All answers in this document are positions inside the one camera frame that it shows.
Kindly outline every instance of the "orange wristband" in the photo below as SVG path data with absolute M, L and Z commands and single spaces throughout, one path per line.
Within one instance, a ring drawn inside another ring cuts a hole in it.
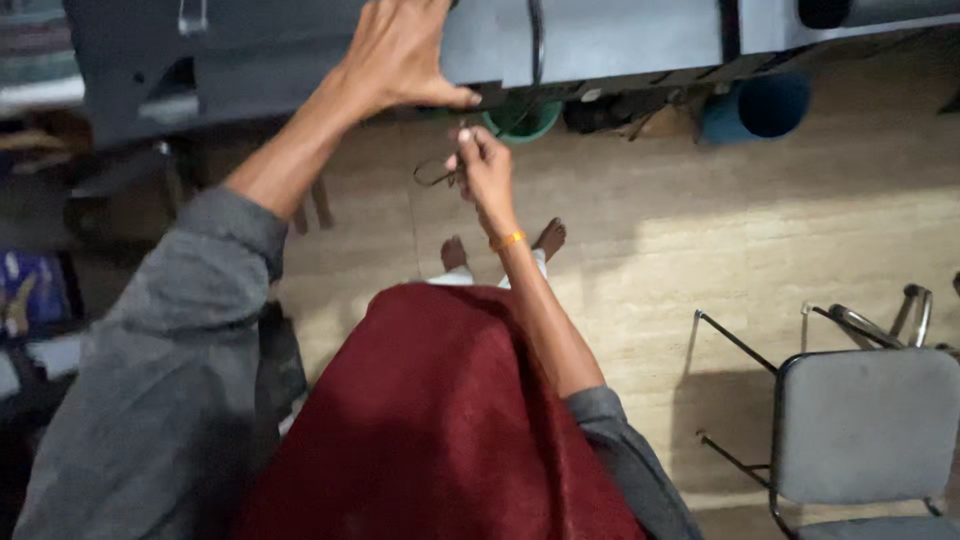
M 503 248 L 505 248 L 505 247 L 507 247 L 507 246 L 511 246 L 511 245 L 513 245 L 513 244 L 516 244 L 517 242 L 519 242 L 520 240 L 522 240 L 522 239 L 524 239 L 524 238 L 526 238 L 526 237 L 527 237 L 527 233 L 525 233 L 524 231 L 518 231 L 518 232 L 513 233 L 513 234 L 507 236 L 506 238 L 500 240 L 500 242 L 499 242 L 499 243 L 496 243 L 496 244 L 493 243 L 493 239 L 491 238 L 491 240 L 490 240 L 490 250 L 491 250 L 492 252 L 496 253 L 496 252 L 502 250 Z

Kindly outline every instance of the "gray sleeve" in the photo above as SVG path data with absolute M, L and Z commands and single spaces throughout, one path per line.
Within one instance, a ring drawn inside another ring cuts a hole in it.
M 216 538 L 250 472 L 256 318 L 286 226 L 197 198 L 84 337 L 14 538 Z
M 566 398 L 566 406 L 650 534 L 659 540 L 702 540 L 684 500 L 646 439 L 627 423 L 613 390 L 606 385 L 582 390 Z

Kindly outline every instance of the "white pants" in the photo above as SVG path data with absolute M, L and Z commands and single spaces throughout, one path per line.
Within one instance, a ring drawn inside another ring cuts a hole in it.
M 533 251 L 534 260 L 537 262 L 537 267 L 540 269 L 540 273 L 543 274 L 543 277 L 546 279 L 546 253 L 541 248 L 537 248 Z M 435 285 L 473 285 L 473 273 L 470 272 L 468 267 L 457 266 L 453 270 L 450 270 L 442 276 L 437 276 L 436 278 L 430 278 L 426 282 L 432 283 Z M 506 276 L 500 280 L 500 284 L 497 285 L 500 288 L 509 289 L 510 280 Z

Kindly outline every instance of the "black cable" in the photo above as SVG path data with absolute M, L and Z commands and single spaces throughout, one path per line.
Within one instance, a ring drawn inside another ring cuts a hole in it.
M 527 102 L 527 106 L 523 108 L 523 112 L 513 121 L 513 123 L 506 128 L 500 128 L 495 134 L 493 134 L 493 136 L 496 138 L 500 138 L 503 134 L 512 131 L 514 128 L 516 128 L 516 126 L 520 125 L 520 122 L 525 120 L 526 117 L 533 112 L 534 107 L 538 105 L 537 90 L 540 89 L 540 82 L 543 80 L 543 62 L 546 58 L 546 46 L 544 45 L 546 30 L 543 25 L 542 0 L 527 0 L 527 11 L 530 13 L 530 29 L 531 38 L 533 41 L 533 58 L 531 59 L 531 64 L 533 65 L 533 82 L 530 84 L 530 88 L 527 90 L 527 93 L 529 94 L 529 101 Z M 423 187 L 432 187 L 446 180 L 448 185 L 453 185 L 454 179 L 456 178 L 456 170 L 447 172 L 446 174 L 432 181 L 422 180 L 420 178 L 420 171 L 430 163 L 442 162 L 439 160 L 427 160 L 417 165 L 417 167 L 414 168 L 414 182 L 422 185 Z M 461 168 L 463 167 L 463 164 L 458 162 L 457 167 Z

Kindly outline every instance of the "red blanket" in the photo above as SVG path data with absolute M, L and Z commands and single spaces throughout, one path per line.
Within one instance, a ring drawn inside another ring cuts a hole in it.
M 511 315 L 398 285 L 320 378 L 238 538 L 643 538 Z

